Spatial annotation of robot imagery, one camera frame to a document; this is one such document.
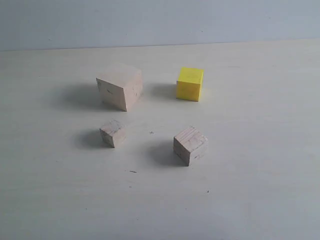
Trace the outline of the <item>medium wooden cube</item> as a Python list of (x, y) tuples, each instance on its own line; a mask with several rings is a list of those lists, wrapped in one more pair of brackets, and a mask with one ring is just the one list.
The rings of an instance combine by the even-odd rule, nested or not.
[(197, 128), (189, 126), (173, 137), (173, 151), (186, 167), (203, 157), (209, 141)]

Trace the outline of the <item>yellow cube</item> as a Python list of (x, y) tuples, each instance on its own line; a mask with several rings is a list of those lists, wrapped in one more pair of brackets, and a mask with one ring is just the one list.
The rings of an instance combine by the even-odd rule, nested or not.
[(200, 100), (204, 70), (182, 67), (176, 81), (176, 98), (198, 102)]

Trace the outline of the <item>large wooden cube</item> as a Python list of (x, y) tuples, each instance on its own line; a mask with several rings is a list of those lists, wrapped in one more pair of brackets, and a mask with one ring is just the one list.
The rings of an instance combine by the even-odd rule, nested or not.
[(143, 92), (142, 71), (134, 66), (116, 63), (96, 77), (101, 100), (127, 112)]

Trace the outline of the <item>small wooden cube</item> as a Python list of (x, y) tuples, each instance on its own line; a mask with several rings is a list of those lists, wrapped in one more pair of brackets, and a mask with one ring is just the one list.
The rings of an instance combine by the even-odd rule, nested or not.
[(126, 138), (125, 127), (112, 119), (99, 128), (102, 141), (112, 148), (117, 148)]

